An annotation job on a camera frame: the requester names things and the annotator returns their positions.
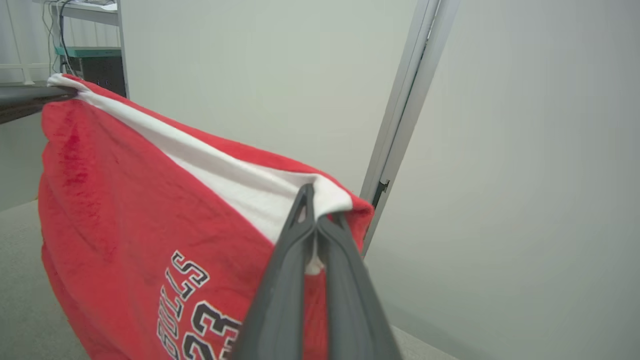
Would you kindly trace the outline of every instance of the metal door frame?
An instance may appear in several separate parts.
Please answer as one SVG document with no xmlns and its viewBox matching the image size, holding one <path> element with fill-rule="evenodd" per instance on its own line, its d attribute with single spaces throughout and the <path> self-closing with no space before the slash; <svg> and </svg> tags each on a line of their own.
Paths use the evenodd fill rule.
<svg viewBox="0 0 640 360">
<path fill-rule="evenodd" d="M 387 203 L 413 129 L 431 86 L 461 0 L 419 0 L 380 125 L 360 197 L 376 213 L 367 230 L 365 255 Z"/>
</svg>

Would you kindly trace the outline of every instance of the white trim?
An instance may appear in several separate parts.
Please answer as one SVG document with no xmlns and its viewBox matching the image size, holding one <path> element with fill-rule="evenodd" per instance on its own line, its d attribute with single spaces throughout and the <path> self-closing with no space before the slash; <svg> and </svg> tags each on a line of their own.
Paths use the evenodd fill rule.
<svg viewBox="0 0 640 360">
<path fill-rule="evenodd" d="M 77 81 L 54 74 L 49 86 L 78 89 L 80 99 L 131 127 L 178 166 L 220 196 L 269 241 L 276 243 L 300 187 L 314 185 L 315 217 L 353 209 L 350 194 L 321 174 L 287 172 L 236 159 L 120 101 L 92 92 Z M 314 256 L 308 274 L 317 274 L 321 263 Z"/>
</svg>

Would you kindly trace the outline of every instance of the gray wall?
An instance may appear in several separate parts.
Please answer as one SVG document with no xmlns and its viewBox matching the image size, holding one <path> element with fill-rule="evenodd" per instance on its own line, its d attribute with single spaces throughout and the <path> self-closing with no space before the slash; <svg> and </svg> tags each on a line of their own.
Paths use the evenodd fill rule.
<svg viewBox="0 0 640 360">
<path fill-rule="evenodd" d="M 133 101 L 360 191 L 417 0 L 122 2 Z"/>
<path fill-rule="evenodd" d="M 47 139 L 37 113 L 0 125 L 0 211 L 38 195 Z"/>
<path fill-rule="evenodd" d="M 640 2 L 463 1 L 366 262 L 461 360 L 640 359 Z"/>
</svg>

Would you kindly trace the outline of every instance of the red blanket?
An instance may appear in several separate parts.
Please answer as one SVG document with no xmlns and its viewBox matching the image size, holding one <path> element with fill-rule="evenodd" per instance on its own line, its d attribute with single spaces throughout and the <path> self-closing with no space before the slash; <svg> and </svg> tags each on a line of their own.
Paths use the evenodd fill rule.
<svg viewBox="0 0 640 360">
<path fill-rule="evenodd" d="M 228 358 L 305 183 L 317 217 L 349 211 L 362 248 L 371 206 L 321 171 L 77 78 L 49 84 L 79 93 L 43 112 L 42 261 L 92 359 Z M 305 359 L 326 359 L 321 267 L 307 268 Z"/>
</svg>

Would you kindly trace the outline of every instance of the shelf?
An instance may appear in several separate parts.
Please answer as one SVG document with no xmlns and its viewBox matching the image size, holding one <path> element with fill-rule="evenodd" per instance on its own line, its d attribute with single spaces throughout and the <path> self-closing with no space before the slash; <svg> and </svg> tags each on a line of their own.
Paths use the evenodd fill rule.
<svg viewBox="0 0 640 360">
<path fill-rule="evenodd" d="M 41 0 L 32 0 L 34 3 L 41 3 Z M 51 6 L 51 13 L 58 16 L 58 9 L 55 3 L 48 3 Z M 99 6 L 75 1 L 65 5 L 63 14 L 65 17 L 99 22 L 101 24 L 119 26 L 118 11 L 105 10 Z"/>
</svg>

